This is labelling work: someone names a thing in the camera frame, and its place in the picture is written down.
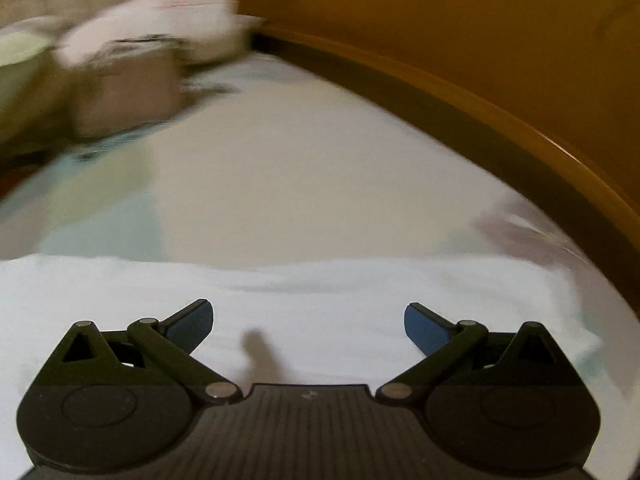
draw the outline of wooden bed frame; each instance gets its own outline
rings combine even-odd
[[[266,19],[256,48],[381,105],[536,203],[640,316],[640,0],[239,3]]]

